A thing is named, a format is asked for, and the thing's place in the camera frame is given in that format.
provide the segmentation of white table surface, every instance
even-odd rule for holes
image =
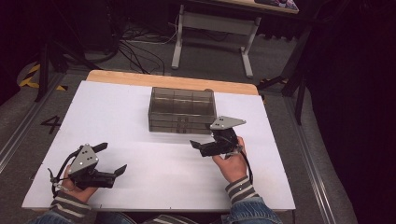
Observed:
[[[82,81],[63,124],[40,166],[23,208],[49,208],[50,168],[58,173],[80,145],[108,142],[97,153],[98,171],[113,173],[127,164],[113,189],[91,197],[95,210],[225,211],[227,181],[211,158],[202,158],[190,140],[202,134],[149,132],[151,87]],[[274,210],[295,209],[290,186],[260,96],[215,92],[218,116],[245,119],[234,127],[242,136],[254,174],[254,188]]]

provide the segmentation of striped sleeve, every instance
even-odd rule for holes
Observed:
[[[225,190],[230,197],[231,204],[246,198],[260,197],[260,195],[256,193],[256,190],[254,190],[253,185],[248,181],[247,175],[229,184]]]
[[[50,209],[75,223],[81,222],[91,210],[87,204],[62,191],[58,192],[58,196],[53,200]]]

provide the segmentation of floor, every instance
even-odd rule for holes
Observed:
[[[147,44],[130,42],[136,54],[141,56],[142,66],[152,74],[174,77],[195,77],[232,82],[259,84],[263,78],[277,77],[289,58],[296,40],[264,39],[257,36],[249,53],[254,78],[247,79],[240,58],[239,47],[246,39],[240,35],[227,35],[222,41],[214,41],[201,32],[190,31],[184,36],[180,67],[171,68],[174,43]],[[163,60],[136,47],[148,50]],[[99,57],[95,53],[87,58]],[[138,70],[120,53],[111,60],[97,64],[114,71]],[[35,64],[27,64],[21,71],[21,82]],[[12,154],[6,165],[0,166],[0,217],[4,223],[24,223],[39,212],[21,209],[24,195],[30,188],[35,171],[44,159],[58,127],[51,132],[45,125],[59,118],[62,122],[67,108],[81,80],[89,71],[81,65],[73,65],[66,74],[50,72],[50,86],[62,85],[66,91],[53,90],[40,103],[34,103],[37,88],[21,87],[21,91],[0,106],[0,146],[2,153]],[[30,80],[37,82],[38,73]],[[309,91],[304,98],[302,126],[291,115],[295,97],[283,97],[284,84],[275,84],[261,92],[265,97],[265,109],[270,120],[290,188],[296,204],[294,212],[278,213],[284,223],[357,223],[353,208],[340,183],[326,152],[315,114],[312,111]],[[93,212],[85,221],[94,219]]]

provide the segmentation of table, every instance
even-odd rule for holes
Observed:
[[[64,159],[80,145],[108,142],[108,148],[97,154],[97,169],[111,173],[124,164],[128,167],[116,179],[113,189],[99,189],[92,196],[93,209],[228,210],[230,203],[224,190],[228,183],[211,158],[202,158],[189,142],[211,142],[213,139],[209,135],[149,132],[151,86],[211,88],[215,92],[218,116],[241,119],[245,114],[243,119],[247,124],[234,129],[245,139],[247,157],[255,175],[255,189],[274,210],[295,209],[262,98],[253,90],[254,86],[96,70],[90,72],[87,81],[81,82],[22,207],[48,208],[52,194],[47,168],[57,171]]]
[[[276,0],[269,0],[274,3],[273,5],[257,4],[254,0],[214,0],[209,2],[221,2],[243,7],[255,7],[262,10],[274,10],[286,13],[296,14],[298,8],[292,0],[288,0],[284,7],[275,6],[278,4]],[[238,35],[247,35],[247,43],[244,47],[240,48],[242,61],[245,68],[245,73],[248,78],[253,77],[251,70],[250,60],[248,53],[256,35],[257,29],[259,28],[260,21],[262,18],[257,17],[254,21],[244,21],[231,18],[224,18],[218,16],[210,16],[200,13],[192,13],[186,11],[184,5],[180,6],[178,14],[178,26],[177,26],[177,42],[175,45],[174,56],[172,60],[172,68],[178,69],[182,47],[182,34],[183,27],[190,27],[196,29],[205,29],[211,31],[226,32]]]

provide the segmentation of transparent plastic box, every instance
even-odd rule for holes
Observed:
[[[151,132],[207,134],[216,117],[212,90],[152,88],[148,110]]]

